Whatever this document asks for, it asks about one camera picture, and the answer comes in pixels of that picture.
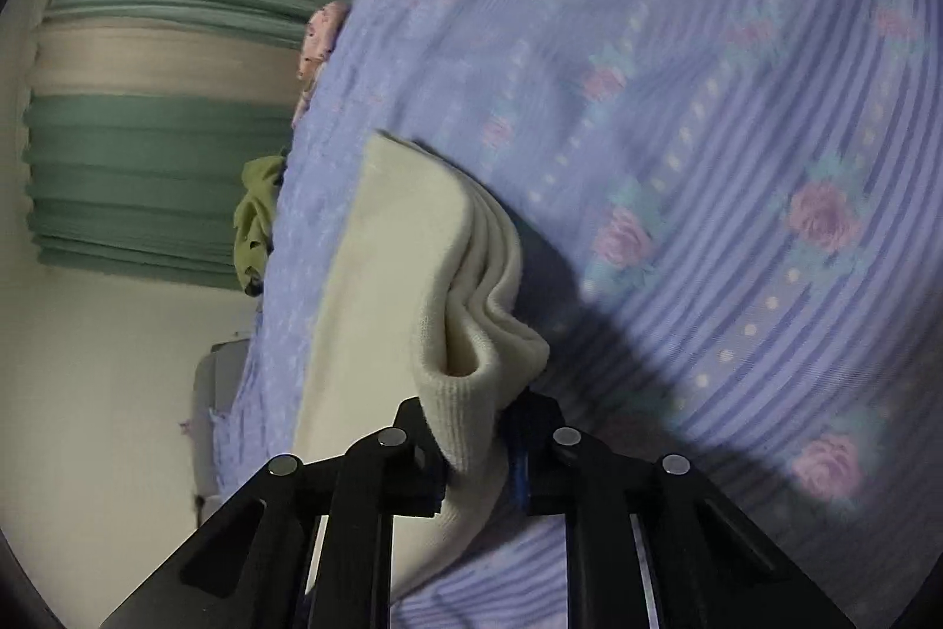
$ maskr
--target fabric pile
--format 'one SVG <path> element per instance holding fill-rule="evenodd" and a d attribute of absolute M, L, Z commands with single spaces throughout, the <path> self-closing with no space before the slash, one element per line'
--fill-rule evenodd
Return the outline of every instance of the fabric pile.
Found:
<path fill-rule="evenodd" d="M 396 518 L 393 597 L 454 562 L 507 475 L 498 412 L 547 362 L 511 315 L 522 257 L 481 186 L 419 147 L 367 143 L 312 342 L 294 453 L 342 455 L 418 397 L 451 468 L 435 519 Z"/>
<path fill-rule="evenodd" d="M 291 450 L 361 150 L 390 131 L 514 219 L 515 314 L 553 347 L 533 387 L 570 424 L 682 450 L 888 628 L 943 551 L 941 7 L 355 0 L 294 133 L 223 493 Z M 499 508 L 470 550 L 391 623 L 565 625 L 560 521 Z"/>
<path fill-rule="evenodd" d="M 343 1 L 331 1 L 308 20 L 298 60 L 302 92 L 291 119 L 291 128 L 308 112 L 318 79 L 349 11 L 350 7 Z M 250 297 L 259 296 L 263 290 L 265 265 L 273 248 L 272 221 L 275 220 L 275 205 L 284 176 L 285 152 L 256 158 L 242 168 L 242 186 L 246 192 L 233 215 L 236 229 L 233 265 L 239 286 Z"/>

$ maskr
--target pink floral fabric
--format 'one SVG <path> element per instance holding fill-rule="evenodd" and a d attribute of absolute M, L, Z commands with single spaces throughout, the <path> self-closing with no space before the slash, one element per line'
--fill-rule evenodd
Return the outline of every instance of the pink floral fabric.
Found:
<path fill-rule="evenodd" d="M 327 6 L 322 6 L 317 10 L 308 20 L 301 57 L 298 61 L 298 80 L 302 83 L 302 91 L 298 104 L 295 106 L 294 117 L 291 119 L 291 128 L 294 128 L 305 112 L 308 112 L 314 87 L 318 85 L 321 70 L 334 50 L 334 43 L 349 11 L 350 8 L 342 1 L 331 1 Z"/>
<path fill-rule="evenodd" d="M 827 181 L 810 182 L 792 196 L 786 224 L 828 253 L 849 246 L 861 232 L 848 196 Z"/>
<path fill-rule="evenodd" d="M 484 145 L 490 147 L 492 150 L 498 150 L 499 147 L 503 147 L 511 139 L 514 138 L 514 129 L 511 127 L 511 123 L 505 118 L 501 117 L 492 117 L 482 130 L 482 141 Z"/>
<path fill-rule="evenodd" d="M 630 268 L 652 254 L 652 238 L 635 214 L 617 206 L 609 224 L 596 236 L 593 251 L 616 269 Z"/>
<path fill-rule="evenodd" d="M 772 41 L 777 32 L 772 19 L 756 18 L 734 25 L 724 38 L 733 46 L 751 48 Z"/>
<path fill-rule="evenodd" d="M 858 447 L 846 434 L 826 434 L 813 440 L 793 460 L 792 472 L 803 489 L 822 502 L 849 499 L 864 476 Z"/>
<path fill-rule="evenodd" d="M 615 67 L 597 67 L 583 79 L 588 100 L 608 100 L 625 88 L 625 75 Z"/>
<path fill-rule="evenodd" d="M 880 34 L 891 38 L 913 41 L 921 37 L 921 28 L 916 21 L 893 7 L 882 6 L 874 12 L 874 27 Z"/>

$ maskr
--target floral print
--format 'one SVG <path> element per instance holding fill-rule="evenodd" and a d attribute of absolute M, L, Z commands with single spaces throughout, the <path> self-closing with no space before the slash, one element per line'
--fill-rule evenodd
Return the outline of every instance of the floral print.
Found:
<path fill-rule="evenodd" d="M 615 67 L 597 67 L 583 79 L 583 93 L 588 100 L 608 100 L 618 95 L 624 86 L 625 75 Z"/>
<path fill-rule="evenodd" d="M 605 221 L 592 241 L 594 258 L 583 272 L 583 289 L 595 294 L 648 287 L 655 277 L 652 257 L 666 230 L 659 198 L 630 177 L 608 203 Z"/>
<path fill-rule="evenodd" d="M 786 224 L 828 253 L 850 246 L 861 232 L 847 194 L 828 180 L 807 183 L 792 196 Z"/>
<path fill-rule="evenodd" d="M 792 462 L 803 490 L 822 502 L 847 500 L 861 486 L 858 448 L 847 434 L 826 434 L 808 443 Z"/>
<path fill-rule="evenodd" d="M 725 29 L 724 60 L 742 67 L 777 62 L 784 53 L 783 29 L 783 15 L 778 8 L 749 10 Z"/>
<path fill-rule="evenodd" d="M 593 67 L 583 78 L 583 95 L 596 103 L 617 97 L 635 74 L 631 53 L 611 44 L 589 57 L 589 62 Z"/>
<path fill-rule="evenodd" d="M 596 235 L 593 252 L 616 269 L 633 268 L 652 254 L 652 238 L 635 214 L 617 206 L 609 224 Z"/>
<path fill-rule="evenodd" d="M 864 177 L 836 153 L 809 164 L 806 181 L 791 196 L 780 196 L 774 207 L 797 236 L 787 257 L 789 268 L 804 275 L 813 291 L 871 262 L 873 254 L 859 244 L 871 212 Z"/>
<path fill-rule="evenodd" d="M 871 24 L 892 51 L 904 57 L 918 57 L 929 48 L 927 26 L 907 7 L 900 1 L 881 0 L 871 13 Z"/>
<path fill-rule="evenodd" d="M 301 57 L 298 61 L 298 80 L 302 82 L 301 96 L 295 105 L 291 128 L 295 128 L 311 104 L 318 79 L 334 50 L 334 43 L 341 26 L 347 18 L 350 8 L 342 1 L 331 1 L 317 10 L 305 27 L 305 40 L 302 41 Z"/>
<path fill-rule="evenodd" d="M 498 150 L 510 142 L 513 137 L 514 129 L 510 121 L 500 116 L 492 116 L 489 122 L 484 124 L 481 141 L 492 150 Z"/>

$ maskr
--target lavender floral fabric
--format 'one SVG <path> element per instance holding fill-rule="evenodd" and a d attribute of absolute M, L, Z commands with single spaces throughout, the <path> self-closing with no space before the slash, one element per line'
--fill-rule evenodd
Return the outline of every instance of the lavender floral fabric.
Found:
<path fill-rule="evenodd" d="M 375 129 L 484 183 L 539 387 L 692 457 L 862 629 L 943 551 L 943 0 L 355 0 L 289 157 L 227 493 L 291 445 Z M 397 627 L 562 627 L 563 530 L 502 505 Z"/>

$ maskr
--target clothing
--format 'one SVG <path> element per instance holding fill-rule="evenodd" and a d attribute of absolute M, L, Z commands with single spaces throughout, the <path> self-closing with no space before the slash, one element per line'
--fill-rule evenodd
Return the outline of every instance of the clothing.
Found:
<path fill-rule="evenodd" d="M 278 200 L 284 171 L 285 158 L 282 155 L 266 155 L 242 167 L 245 195 L 233 215 L 233 226 L 236 228 L 233 264 L 239 285 L 252 297 L 262 293 L 265 266 L 272 253 L 275 202 Z"/>
<path fill-rule="evenodd" d="M 292 452 L 343 455 L 418 395 L 451 472 L 440 515 L 394 521 L 394 599 L 461 555 L 505 484 L 498 412 L 548 354 L 510 314 L 521 267 L 514 225 L 484 188 L 415 145 L 371 137 Z"/>
<path fill-rule="evenodd" d="M 334 50 L 334 43 L 341 32 L 341 25 L 347 17 L 349 8 L 341 1 L 331 1 L 317 10 L 308 20 L 305 28 L 305 40 L 302 43 L 301 57 L 298 61 L 298 80 L 302 83 L 301 96 L 295 107 L 291 127 L 298 123 L 308 111 L 314 88 L 324 70 L 324 64 Z"/>

